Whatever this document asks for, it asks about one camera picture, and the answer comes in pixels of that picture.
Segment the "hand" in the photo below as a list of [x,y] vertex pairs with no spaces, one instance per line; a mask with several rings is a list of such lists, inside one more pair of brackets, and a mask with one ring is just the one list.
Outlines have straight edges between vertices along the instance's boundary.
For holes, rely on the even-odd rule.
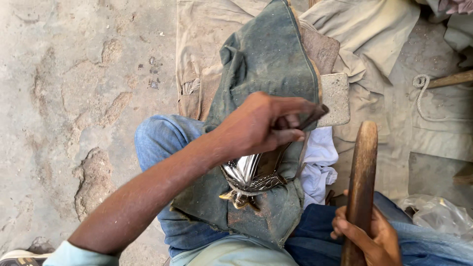
[[365,254],[366,264],[368,266],[387,265],[402,266],[401,252],[397,240],[396,230],[389,224],[382,213],[373,207],[371,220],[371,239],[365,231],[349,223],[346,220],[345,213],[347,206],[338,208],[335,212],[335,218],[332,221],[333,232],[330,237],[337,239],[345,235],[355,245],[357,245]]
[[215,130],[213,141],[225,151],[223,161],[245,155],[272,151],[288,142],[303,141],[305,134],[298,127],[300,113],[316,112],[318,118],[328,107],[303,98],[274,97],[259,91],[252,93]]

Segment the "green cloth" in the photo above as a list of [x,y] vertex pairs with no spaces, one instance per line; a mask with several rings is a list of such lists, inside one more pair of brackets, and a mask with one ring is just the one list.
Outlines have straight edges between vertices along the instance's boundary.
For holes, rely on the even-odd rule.
[[[222,79],[204,124],[205,132],[215,129],[256,91],[318,103],[317,74],[302,47],[298,21],[286,0],[271,1],[233,33],[221,48],[220,57]],[[316,123],[307,130],[315,128]],[[293,181],[258,195],[256,202],[262,210],[259,213],[249,207],[237,210],[231,202],[218,197],[230,190],[219,168],[184,190],[171,206],[190,220],[282,247],[302,213],[304,194],[299,180],[294,179],[302,148],[303,144],[297,142],[286,150],[278,172]]]

